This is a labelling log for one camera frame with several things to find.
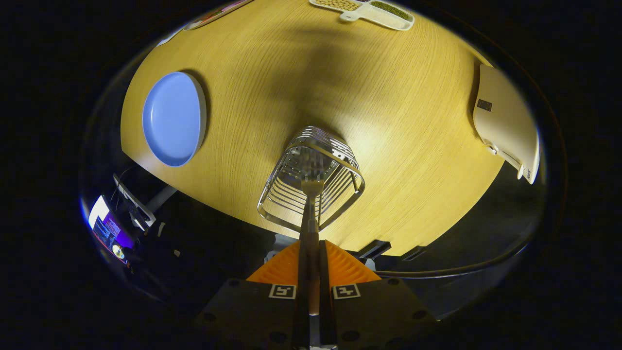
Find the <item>blue plate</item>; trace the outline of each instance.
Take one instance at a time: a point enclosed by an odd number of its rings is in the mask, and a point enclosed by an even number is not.
[[[198,81],[183,72],[162,77],[151,88],[142,109],[142,131],[162,163],[189,162],[205,135],[205,95]]]

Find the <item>white tray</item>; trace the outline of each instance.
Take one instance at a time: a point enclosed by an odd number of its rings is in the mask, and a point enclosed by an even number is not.
[[[380,24],[381,26],[395,29],[397,31],[407,31],[410,28],[412,28],[412,25],[415,22],[415,17],[411,13],[409,13],[407,10],[399,6],[395,6],[394,4],[391,4],[390,2],[380,1],[380,0],[370,0],[369,2],[361,2],[361,1],[356,1],[356,0],[350,0],[350,1],[359,5],[359,7],[357,7],[354,11],[346,11],[346,10],[339,9],[337,7],[318,4],[317,2],[315,2],[315,0],[309,0],[309,2],[314,6],[324,7],[326,9],[331,9],[331,10],[342,12],[339,18],[347,22],[354,22],[359,18],[363,18],[368,21]],[[399,16],[396,16],[390,13],[389,11],[378,8],[371,4],[372,1],[383,2],[385,4],[396,7],[404,11],[406,14],[408,14],[409,19],[405,20]]]

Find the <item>black label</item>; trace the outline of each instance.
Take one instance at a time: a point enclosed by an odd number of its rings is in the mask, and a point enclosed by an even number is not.
[[[477,107],[480,107],[483,110],[487,110],[487,111],[491,111],[493,109],[493,104],[488,102],[488,101],[484,101],[482,99],[479,99],[477,101]]]

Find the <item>green lentils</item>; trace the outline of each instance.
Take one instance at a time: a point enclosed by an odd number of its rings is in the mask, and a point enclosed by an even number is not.
[[[316,3],[324,6],[335,7],[337,9],[354,11],[358,5],[349,0],[315,0]]]
[[[409,20],[410,16],[408,16],[408,14],[400,9],[397,9],[389,4],[385,4],[384,2],[380,2],[380,1],[372,1],[371,2],[372,5],[378,7],[379,9],[383,9],[385,11],[389,11],[390,13],[398,16],[398,17],[402,17],[405,20]]]

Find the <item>plate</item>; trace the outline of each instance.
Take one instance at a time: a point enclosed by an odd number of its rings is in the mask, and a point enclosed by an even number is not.
[[[253,0],[238,0],[238,1],[234,1],[229,3],[228,5],[226,5],[225,7],[213,11],[213,12],[208,12],[204,15],[202,15],[201,17],[195,19],[194,21],[188,23],[188,25],[184,28],[185,31],[190,31],[192,29],[196,29],[199,27],[204,26],[205,24],[208,24],[210,22],[213,22],[215,20],[217,20],[220,17],[223,17],[225,14],[230,13],[231,11],[234,11],[244,5],[246,5],[247,3],[251,2]]]
[[[159,43],[157,43],[157,45],[155,47],[158,47],[162,44],[166,44],[167,42],[169,42],[169,40],[173,39],[173,37],[175,35],[177,35],[177,33],[181,32],[182,29],[185,27],[186,25],[184,24],[183,26],[179,27],[178,29],[176,29],[174,32],[170,33],[167,37],[165,37],[164,39],[162,39]]]
[[[151,88],[142,109],[142,132],[162,163],[179,167],[195,155],[205,135],[205,95],[183,72],[165,75]]]

